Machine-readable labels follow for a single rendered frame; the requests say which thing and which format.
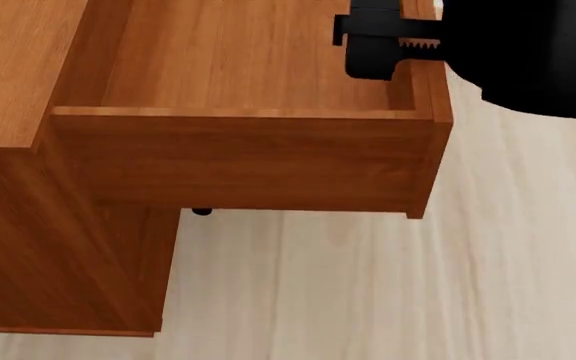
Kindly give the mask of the brown wooden open drawer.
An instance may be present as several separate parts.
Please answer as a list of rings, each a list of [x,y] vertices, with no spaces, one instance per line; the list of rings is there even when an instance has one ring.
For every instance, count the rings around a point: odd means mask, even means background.
[[[90,0],[50,122],[100,203],[422,218],[453,125],[444,65],[348,77],[349,0]]]

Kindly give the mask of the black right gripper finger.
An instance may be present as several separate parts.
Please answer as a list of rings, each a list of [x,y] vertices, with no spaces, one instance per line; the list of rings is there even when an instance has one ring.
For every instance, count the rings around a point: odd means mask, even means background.
[[[345,20],[346,73],[355,79],[391,80],[407,36],[400,0],[351,0]]]

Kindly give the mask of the brown wooden cabinet body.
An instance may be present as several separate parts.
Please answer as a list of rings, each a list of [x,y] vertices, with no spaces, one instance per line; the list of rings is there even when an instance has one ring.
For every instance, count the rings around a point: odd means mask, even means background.
[[[97,203],[52,122],[100,104],[134,0],[0,0],[0,332],[159,332],[180,212]]]

